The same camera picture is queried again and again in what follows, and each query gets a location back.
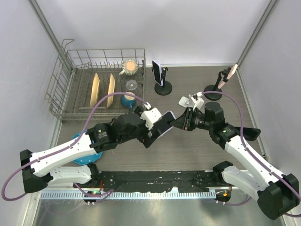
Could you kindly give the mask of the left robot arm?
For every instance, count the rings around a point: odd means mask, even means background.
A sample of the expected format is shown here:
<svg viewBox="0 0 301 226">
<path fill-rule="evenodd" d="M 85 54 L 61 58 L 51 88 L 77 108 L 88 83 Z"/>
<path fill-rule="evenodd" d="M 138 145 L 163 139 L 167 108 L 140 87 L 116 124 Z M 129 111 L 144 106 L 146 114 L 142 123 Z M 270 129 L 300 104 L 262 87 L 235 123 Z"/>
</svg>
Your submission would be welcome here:
<svg viewBox="0 0 301 226">
<path fill-rule="evenodd" d="M 84 130 L 79 137 L 54 148 L 33 153 L 20 153 L 24 191 L 34 193 L 49 184 L 76 183 L 83 187 L 97 187 L 102 176 L 95 164 L 89 162 L 81 167 L 64 165 L 81 157 L 111 150 L 117 145 L 137 139 L 149 147 L 148 134 L 156 122 L 162 118 L 157 108 L 143 110 L 136 107 L 107 123 L 99 123 Z"/>
</svg>

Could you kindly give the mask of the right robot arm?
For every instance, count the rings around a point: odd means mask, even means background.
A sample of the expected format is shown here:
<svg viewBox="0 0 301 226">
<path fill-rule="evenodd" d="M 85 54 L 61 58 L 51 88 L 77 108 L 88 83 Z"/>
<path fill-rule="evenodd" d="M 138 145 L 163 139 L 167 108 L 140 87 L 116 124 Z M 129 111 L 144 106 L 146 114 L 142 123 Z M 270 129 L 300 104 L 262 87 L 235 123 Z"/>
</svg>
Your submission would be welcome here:
<svg viewBox="0 0 301 226">
<path fill-rule="evenodd" d="M 293 174 L 283 174 L 259 155 L 243 135 L 248 129 L 227 123 L 219 103 L 206 103 L 203 113 L 188 107 L 170 125 L 185 131 L 207 130 L 216 144 L 239 160 L 248 173 L 224 161 L 214 167 L 213 182 L 218 186 L 227 183 L 238 187 L 257 201 L 268 218 L 275 220 L 300 204 L 298 179 Z"/>
</svg>

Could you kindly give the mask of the lavender case phone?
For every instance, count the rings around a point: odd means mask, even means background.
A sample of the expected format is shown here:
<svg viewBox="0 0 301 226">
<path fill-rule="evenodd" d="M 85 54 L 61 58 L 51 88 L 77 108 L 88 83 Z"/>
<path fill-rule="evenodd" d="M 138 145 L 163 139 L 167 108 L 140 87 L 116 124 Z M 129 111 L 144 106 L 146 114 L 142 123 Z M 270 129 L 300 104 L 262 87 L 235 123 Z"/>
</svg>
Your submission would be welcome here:
<svg viewBox="0 0 301 226">
<path fill-rule="evenodd" d="M 160 122 L 158 123 L 158 133 L 159 137 L 162 137 L 166 134 L 172 126 L 170 123 L 176 119 L 174 113 L 172 111 L 167 111 L 162 115 Z"/>
</svg>

